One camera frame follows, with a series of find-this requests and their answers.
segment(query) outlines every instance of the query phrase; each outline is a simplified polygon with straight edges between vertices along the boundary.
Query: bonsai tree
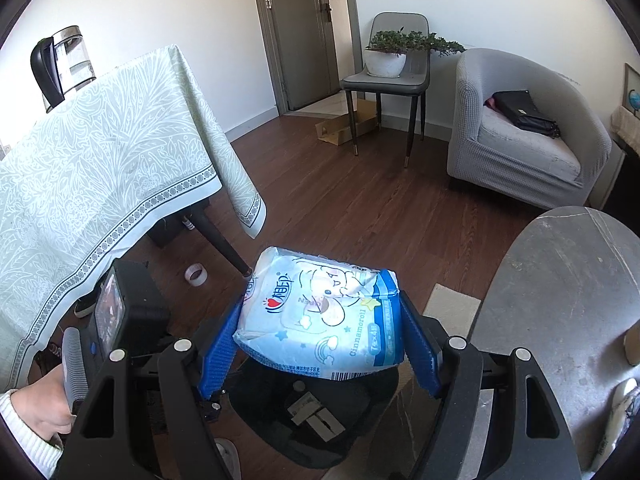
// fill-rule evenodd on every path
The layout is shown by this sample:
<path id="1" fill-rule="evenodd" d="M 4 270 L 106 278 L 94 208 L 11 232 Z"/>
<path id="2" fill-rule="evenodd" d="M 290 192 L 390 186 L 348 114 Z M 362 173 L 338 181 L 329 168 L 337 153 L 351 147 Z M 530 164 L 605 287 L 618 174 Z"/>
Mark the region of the bonsai tree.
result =
<path id="1" fill-rule="evenodd" d="M 367 49 L 398 56 L 406 54 L 410 50 L 435 50 L 441 56 L 465 51 L 465 48 L 455 41 L 436 37 L 435 32 L 425 36 L 415 30 L 405 34 L 403 29 L 404 27 L 400 30 L 380 30 L 371 38 Z"/>

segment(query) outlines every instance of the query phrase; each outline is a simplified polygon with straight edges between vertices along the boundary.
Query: white knit sleeve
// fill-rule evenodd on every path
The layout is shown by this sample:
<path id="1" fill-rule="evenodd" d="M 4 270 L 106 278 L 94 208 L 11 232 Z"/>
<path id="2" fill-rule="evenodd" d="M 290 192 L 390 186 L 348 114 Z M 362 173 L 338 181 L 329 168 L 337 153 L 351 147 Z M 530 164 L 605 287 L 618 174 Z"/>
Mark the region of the white knit sleeve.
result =
<path id="1" fill-rule="evenodd" d="M 31 428 L 15 413 L 14 406 L 11 404 L 11 394 L 15 391 L 9 390 L 0 395 L 0 416 L 4 418 L 9 431 L 31 463 L 45 478 L 51 478 L 62 455 L 62 442 L 57 435 L 53 437 L 51 442 L 45 442 L 31 431 Z"/>

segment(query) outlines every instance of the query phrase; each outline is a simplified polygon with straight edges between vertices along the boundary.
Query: blue gripper pad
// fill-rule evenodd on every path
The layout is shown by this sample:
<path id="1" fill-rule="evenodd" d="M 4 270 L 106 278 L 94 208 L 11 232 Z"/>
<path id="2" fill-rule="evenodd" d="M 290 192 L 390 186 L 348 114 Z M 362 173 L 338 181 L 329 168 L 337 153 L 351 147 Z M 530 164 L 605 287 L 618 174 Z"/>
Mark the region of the blue gripper pad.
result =
<path id="1" fill-rule="evenodd" d="M 441 388 L 438 377 L 438 360 L 431 345 L 427 341 L 424 332 L 420 329 L 415 316 L 417 313 L 412 306 L 407 305 L 400 298 L 402 312 L 402 338 L 404 339 L 404 351 L 414 369 L 418 384 L 423 390 L 427 390 L 431 396 L 436 397 Z"/>
<path id="2" fill-rule="evenodd" d="M 236 356 L 238 345 L 233 335 L 238 328 L 243 299 L 244 297 L 241 296 L 234 306 L 225 311 L 223 316 L 226 316 L 226 319 L 221 320 L 218 334 L 202 359 L 202 378 L 198 390 L 203 399 L 210 399 L 215 392 L 222 389 L 222 384 Z"/>

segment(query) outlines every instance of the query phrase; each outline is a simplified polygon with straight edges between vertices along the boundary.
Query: coffee table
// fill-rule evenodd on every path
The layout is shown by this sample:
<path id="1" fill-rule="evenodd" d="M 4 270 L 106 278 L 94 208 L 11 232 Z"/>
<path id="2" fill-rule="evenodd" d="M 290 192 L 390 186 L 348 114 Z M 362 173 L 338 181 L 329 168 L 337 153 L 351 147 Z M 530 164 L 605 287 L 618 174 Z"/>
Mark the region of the coffee table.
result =
<path id="1" fill-rule="evenodd" d="M 640 376 L 623 349 L 626 330 L 640 319 L 639 284 L 635 234 L 599 211 L 557 208 L 514 241 L 472 329 L 479 350 L 531 350 L 558 398 L 583 470 L 602 437 L 613 389 Z M 482 455 L 491 398 L 482 392 L 468 462 L 479 463 Z"/>

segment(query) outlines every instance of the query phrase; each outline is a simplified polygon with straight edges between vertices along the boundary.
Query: gray door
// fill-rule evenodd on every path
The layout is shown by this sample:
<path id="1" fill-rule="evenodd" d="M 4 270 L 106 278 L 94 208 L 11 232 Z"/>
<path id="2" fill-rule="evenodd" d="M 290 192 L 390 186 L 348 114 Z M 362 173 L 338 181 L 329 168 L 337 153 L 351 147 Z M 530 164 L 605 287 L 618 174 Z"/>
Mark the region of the gray door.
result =
<path id="1" fill-rule="evenodd" d="M 299 110 L 340 89 L 329 0 L 270 0 L 283 90 Z"/>

